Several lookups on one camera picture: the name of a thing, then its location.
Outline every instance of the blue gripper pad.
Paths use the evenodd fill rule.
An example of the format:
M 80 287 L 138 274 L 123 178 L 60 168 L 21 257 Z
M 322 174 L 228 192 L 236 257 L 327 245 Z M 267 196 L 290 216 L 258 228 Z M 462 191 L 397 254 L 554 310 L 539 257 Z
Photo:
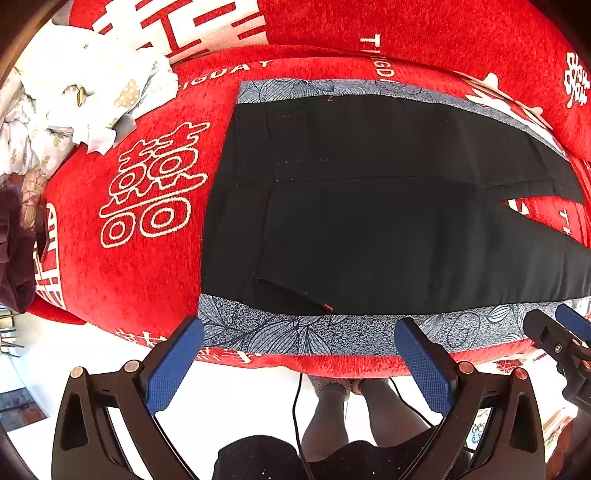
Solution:
M 417 338 L 419 334 L 431 343 L 414 323 L 409 325 L 401 320 L 394 329 L 394 343 L 429 408 L 446 416 L 453 407 L 454 392 L 445 373 L 437 367 Z
M 591 323 L 564 303 L 556 308 L 556 320 L 584 342 L 591 341 Z
M 201 350 L 204 338 L 203 323 L 195 317 L 148 380 L 145 405 L 150 415 L 168 408 L 189 367 Z

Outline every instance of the foot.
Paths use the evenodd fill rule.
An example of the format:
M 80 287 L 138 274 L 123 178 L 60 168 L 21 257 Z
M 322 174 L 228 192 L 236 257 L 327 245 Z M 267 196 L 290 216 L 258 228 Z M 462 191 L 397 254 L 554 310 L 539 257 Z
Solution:
M 342 388 L 345 400 L 347 400 L 351 394 L 351 382 L 347 378 L 326 378 L 308 375 L 308 380 L 310 380 L 312 387 L 314 387 L 317 397 L 320 396 L 322 389 L 328 387 L 329 385 L 331 385 L 331 388 Z
M 353 378 L 351 379 L 351 392 L 355 395 L 363 395 L 363 382 L 366 380 L 380 380 L 388 383 L 387 378 Z

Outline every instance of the metal screw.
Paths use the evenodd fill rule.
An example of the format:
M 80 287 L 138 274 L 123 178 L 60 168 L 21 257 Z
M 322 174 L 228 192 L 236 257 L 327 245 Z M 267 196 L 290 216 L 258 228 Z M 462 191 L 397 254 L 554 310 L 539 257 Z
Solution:
M 127 373 L 132 374 L 133 372 L 137 372 L 139 368 L 139 362 L 137 360 L 130 360 L 125 364 L 124 368 Z
M 70 376 L 72 378 L 80 378 L 84 373 L 84 369 L 82 367 L 76 367 L 70 372 Z
M 474 365 L 472 365 L 470 362 L 460 362 L 458 368 L 460 369 L 460 372 L 466 375 L 474 373 Z
M 520 380 L 526 380 L 527 379 L 527 372 L 525 370 L 523 370 L 522 368 L 516 368 L 515 369 L 515 376 L 517 378 L 519 378 Z

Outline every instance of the red fabric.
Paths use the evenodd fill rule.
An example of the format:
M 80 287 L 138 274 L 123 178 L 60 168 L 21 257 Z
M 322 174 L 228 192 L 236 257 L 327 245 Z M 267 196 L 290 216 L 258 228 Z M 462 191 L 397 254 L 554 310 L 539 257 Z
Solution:
M 313 57 L 297 58 L 302 54 Z M 400 82 L 460 98 L 494 96 L 439 69 L 321 54 L 308 47 L 256 46 L 186 62 L 176 68 L 181 83 L 177 99 L 139 119 L 138 129 L 118 148 L 105 157 L 82 149 L 73 154 L 46 190 L 48 209 L 56 212 L 59 260 L 44 258 L 41 265 L 42 271 L 58 268 L 61 298 L 71 314 L 132 342 L 154 346 L 187 314 L 196 312 L 207 197 L 241 81 L 278 77 L 389 81 L 389 73 L 396 72 Z M 263 60 L 265 55 L 278 60 Z M 504 102 L 514 118 L 530 121 L 522 107 Z M 565 205 L 559 200 L 554 199 L 558 203 L 552 208 Z M 535 205 L 531 208 L 537 212 Z M 543 206 L 539 211 L 544 213 Z M 571 218 L 585 219 L 575 214 Z M 491 346 L 458 357 L 481 363 L 520 353 L 530 344 Z M 406 372 L 397 358 L 259 356 L 204 349 L 198 359 L 212 361 L 210 354 L 227 365 L 285 365 L 333 377 Z
M 369 50 L 478 79 L 494 72 L 501 90 L 542 107 L 558 139 L 576 156 L 591 159 L 591 107 L 567 107 L 570 95 L 563 85 L 567 53 L 574 50 L 527 0 L 236 0 L 229 5 L 75 0 L 71 24 L 111 31 L 135 47 L 149 43 L 172 61 L 270 43 Z M 588 85 L 587 74 L 580 73 L 579 84 Z
M 39 295 L 35 295 L 35 299 L 27 312 L 54 322 L 69 323 L 71 325 L 84 325 L 86 323 L 67 310 L 59 309 L 55 305 L 43 300 Z
M 588 208 L 562 197 L 531 197 L 510 200 L 506 204 L 529 218 L 572 236 L 591 248 Z
M 525 353 L 530 340 L 495 345 L 478 350 L 452 353 L 456 362 L 484 364 L 504 356 Z M 323 356 L 323 355 L 255 355 L 219 348 L 204 348 L 197 360 L 242 368 L 287 367 L 295 372 L 330 378 L 386 378 L 408 375 L 400 357 L 388 356 Z
M 520 367 L 523 363 L 520 360 L 500 360 L 495 362 L 499 371 L 510 374 L 515 368 Z

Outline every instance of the white floral fabric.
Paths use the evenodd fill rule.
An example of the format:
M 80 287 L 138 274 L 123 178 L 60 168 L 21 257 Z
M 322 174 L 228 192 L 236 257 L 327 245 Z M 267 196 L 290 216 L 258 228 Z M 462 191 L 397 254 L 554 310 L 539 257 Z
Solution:
M 178 76 L 154 48 L 136 51 L 48 22 L 0 89 L 0 184 L 33 169 L 50 178 L 80 143 L 104 155 L 116 137 L 121 141 L 116 124 L 123 115 L 138 119 L 177 91 Z
M 0 90 L 0 184 L 13 173 L 39 170 L 50 178 L 72 151 L 72 131 L 43 128 L 35 102 L 13 69 Z

